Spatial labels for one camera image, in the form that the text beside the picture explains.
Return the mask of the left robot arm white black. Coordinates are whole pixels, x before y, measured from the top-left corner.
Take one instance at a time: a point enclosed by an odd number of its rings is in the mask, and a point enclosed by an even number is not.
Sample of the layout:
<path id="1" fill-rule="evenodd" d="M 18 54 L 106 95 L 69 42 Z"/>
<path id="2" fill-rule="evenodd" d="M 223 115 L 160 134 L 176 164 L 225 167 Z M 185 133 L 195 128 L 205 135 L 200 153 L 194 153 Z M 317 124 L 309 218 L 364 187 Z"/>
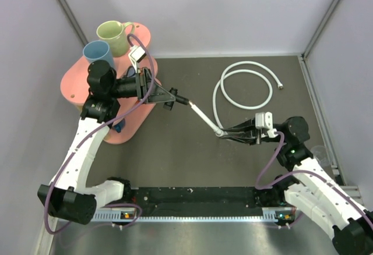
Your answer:
<path id="1" fill-rule="evenodd" d="M 73 143 L 64 163 L 49 185 L 40 185 L 37 196 L 46 216 L 86 225 L 98 208 L 115 202 L 127 206 L 132 200 L 128 184 L 119 178 L 87 187 L 86 180 L 100 144 L 118 120 L 120 98 L 136 97 L 140 103 L 163 103 L 172 107 L 177 91 L 157 84 L 148 68 L 134 77 L 117 78 L 117 73 L 104 60 L 88 67 L 89 96 L 83 104 Z"/>

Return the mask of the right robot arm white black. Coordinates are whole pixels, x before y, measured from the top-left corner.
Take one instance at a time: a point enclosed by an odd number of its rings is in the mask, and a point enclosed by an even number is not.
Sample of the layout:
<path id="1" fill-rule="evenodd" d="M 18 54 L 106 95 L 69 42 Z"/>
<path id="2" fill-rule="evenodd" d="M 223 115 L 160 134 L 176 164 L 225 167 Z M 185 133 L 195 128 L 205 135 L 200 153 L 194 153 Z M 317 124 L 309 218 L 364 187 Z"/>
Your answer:
<path id="1" fill-rule="evenodd" d="M 287 204 L 317 224 L 331 239 L 339 254 L 372 254 L 372 211 L 356 202 L 320 166 L 306 147 L 309 127 L 301 116 L 273 123 L 270 112 L 220 131 L 220 138 L 239 143 L 277 142 L 264 174 L 274 160 L 288 173 L 268 185 L 255 182 L 256 190 L 269 193 L 279 206 Z"/>

